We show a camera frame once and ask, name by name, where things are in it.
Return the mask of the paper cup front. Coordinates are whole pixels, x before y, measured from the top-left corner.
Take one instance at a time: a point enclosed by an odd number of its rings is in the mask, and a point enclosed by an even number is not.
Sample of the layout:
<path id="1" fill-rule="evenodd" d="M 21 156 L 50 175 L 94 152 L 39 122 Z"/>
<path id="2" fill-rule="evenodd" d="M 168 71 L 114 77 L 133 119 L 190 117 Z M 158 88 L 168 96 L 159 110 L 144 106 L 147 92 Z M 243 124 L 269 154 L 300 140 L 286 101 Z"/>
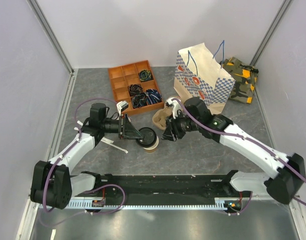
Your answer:
<path id="1" fill-rule="evenodd" d="M 153 153 L 154 151 L 156 151 L 157 146 L 159 145 L 159 137 L 157 137 L 155 143 L 150 146 L 150 147 L 144 147 L 143 149 L 145 150 L 145 152 L 147 153 Z"/>

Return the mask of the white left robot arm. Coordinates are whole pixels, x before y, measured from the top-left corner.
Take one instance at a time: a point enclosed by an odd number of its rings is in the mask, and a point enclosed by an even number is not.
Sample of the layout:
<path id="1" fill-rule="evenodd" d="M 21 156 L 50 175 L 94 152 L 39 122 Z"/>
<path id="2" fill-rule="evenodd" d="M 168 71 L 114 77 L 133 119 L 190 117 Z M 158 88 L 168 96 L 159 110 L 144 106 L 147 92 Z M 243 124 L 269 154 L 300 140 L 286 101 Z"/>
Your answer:
<path id="1" fill-rule="evenodd" d="M 71 176 L 77 163 L 94 149 L 105 134 L 117 134 L 120 139 L 142 140 L 143 134 L 136 129 L 126 114 L 118 119 L 107 116 L 109 108 L 104 103 L 94 103 L 90 115 L 72 142 L 48 161 L 39 161 L 34 167 L 31 201 L 39 203 L 44 210 L 64 209 L 70 199 L 79 194 L 98 196 L 102 192 L 100 177 L 89 171 Z"/>

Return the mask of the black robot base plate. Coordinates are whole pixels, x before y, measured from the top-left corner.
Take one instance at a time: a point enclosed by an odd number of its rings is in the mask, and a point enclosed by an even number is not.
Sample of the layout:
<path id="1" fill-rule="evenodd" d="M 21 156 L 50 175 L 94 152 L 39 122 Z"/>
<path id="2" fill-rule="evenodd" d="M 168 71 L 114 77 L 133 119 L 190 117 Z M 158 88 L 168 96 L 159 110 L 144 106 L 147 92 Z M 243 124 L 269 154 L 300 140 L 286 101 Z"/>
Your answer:
<path id="1" fill-rule="evenodd" d="M 230 198 L 246 199 L 250 191 L 239 193 L 229 186 L 225 174 L 171 174 L 171 175 L 97 175 L 95 189 L 103 185 L 119 185 L 126 194 L 126 200 L 163 200 L 165 203 L 175 199 Z"/>

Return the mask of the cardboard cup carrier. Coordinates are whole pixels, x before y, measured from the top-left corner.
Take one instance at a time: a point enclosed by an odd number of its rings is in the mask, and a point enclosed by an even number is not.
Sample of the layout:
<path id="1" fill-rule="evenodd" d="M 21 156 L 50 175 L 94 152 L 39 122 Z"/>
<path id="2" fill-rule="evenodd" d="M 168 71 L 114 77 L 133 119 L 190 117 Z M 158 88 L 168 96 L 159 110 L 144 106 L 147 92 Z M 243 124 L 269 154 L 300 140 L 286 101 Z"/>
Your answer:
<path id="1" fill-rule="evenodd" d="M 152 117 L 153 124 L 160 130 L 166 129 L 166 119 L 172 117 L 172 108 L 164 105 L 163 109 L 158 110 Z"/>

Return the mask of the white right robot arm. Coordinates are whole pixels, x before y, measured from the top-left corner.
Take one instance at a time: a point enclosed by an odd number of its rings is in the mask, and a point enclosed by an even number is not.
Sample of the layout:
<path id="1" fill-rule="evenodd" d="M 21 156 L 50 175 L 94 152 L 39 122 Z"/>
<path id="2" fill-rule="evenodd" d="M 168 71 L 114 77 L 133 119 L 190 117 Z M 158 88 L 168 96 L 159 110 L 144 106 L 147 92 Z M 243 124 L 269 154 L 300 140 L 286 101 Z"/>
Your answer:
<path id="1" fill-rule="evenodd" d="M 205 138 L 229 147 L 262 169 L 262 173 L 231 171 L 222 184 L 223 193 L 232 197 L 238 192 L 268 193 L 281 204 L 289 204 L 306 183 L 304 159 L 297 153 L 287 155 L 275 150 L 221 114 L 212 114 L 204 101 L 192 97 L 184 103 L 170 97 L 166 106 L 171 114 L 166 118 L 163 140 L 182 139 L 187 132 L 200 132 Z"/>

